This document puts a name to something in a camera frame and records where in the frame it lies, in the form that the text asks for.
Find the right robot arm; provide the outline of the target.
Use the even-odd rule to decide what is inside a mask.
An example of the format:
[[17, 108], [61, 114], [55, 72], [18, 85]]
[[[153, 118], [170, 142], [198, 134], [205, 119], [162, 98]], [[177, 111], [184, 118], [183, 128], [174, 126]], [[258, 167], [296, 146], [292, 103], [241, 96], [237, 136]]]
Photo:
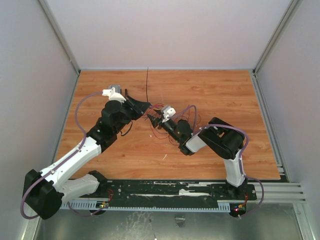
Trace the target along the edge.
[[160, 117], [147, 115], [153, 128], [165, 130], [177, 143], [180, 151], [191, 156], [204, 147], [209, 147], [223, 159], [226, 171], [225, 191], [232, 199], [239, 199], [245, 193], [247, 185], [243, 169], [242, 153], [245, 147], [245, 135], [232, 125], [214, 117], [208, 125], [196, 133], [186, 120], [166, 122]]

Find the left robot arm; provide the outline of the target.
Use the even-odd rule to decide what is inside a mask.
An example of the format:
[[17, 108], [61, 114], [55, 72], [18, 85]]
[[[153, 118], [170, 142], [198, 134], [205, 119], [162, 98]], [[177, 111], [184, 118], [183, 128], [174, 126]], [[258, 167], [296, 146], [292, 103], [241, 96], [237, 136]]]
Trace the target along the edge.
[[26, 220], [51, 218], [64, 203], [86, 194], [103, 197], [108, 190], [102, 176], [88, 173], [82, 178], [70, 177], [83, 165], [102, 154], [117, 139], [124, 126], [141, 118], [151, 107], [148, 101], [139, 101], [121, 89], [112, 87], [91, 93], [84, 97], [101, 95], [108, 100], [95, 125], [83, 133], [82, 140], [66, 155], [40, 171], [30, 170], [24, 178], [22, 199], [19, 206], [21, 216]]

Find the black zip tie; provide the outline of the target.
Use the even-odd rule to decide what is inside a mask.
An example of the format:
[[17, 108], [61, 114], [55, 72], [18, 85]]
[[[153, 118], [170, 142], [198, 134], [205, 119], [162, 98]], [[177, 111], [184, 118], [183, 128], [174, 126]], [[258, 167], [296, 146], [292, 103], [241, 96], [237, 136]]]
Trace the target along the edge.
[[146, 101], [149, 102], [149, 95], [148, 95], [148, 77], [149, 77], [149, 66], [147, 67], [146, 70], [146, 78], [145, 78], [145, 96], [146, 96]]

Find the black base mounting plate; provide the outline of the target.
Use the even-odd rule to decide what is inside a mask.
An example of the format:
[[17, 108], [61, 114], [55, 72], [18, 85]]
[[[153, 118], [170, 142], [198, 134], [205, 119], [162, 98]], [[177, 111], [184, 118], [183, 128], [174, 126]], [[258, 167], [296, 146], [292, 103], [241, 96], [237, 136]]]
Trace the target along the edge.
[[210, 197], [218, 201], [244, 203], [255, 201], [257, 194], [253, 184], [246, 184], [244, 192], [232, 198], [225, 191], [227, 184], [219, 181], [151, 181], [151, 180], [108, 180], [102, 183], [94, 193], [82, 195], [82, 198], [123, 198], [130, 196], [146, 197]]

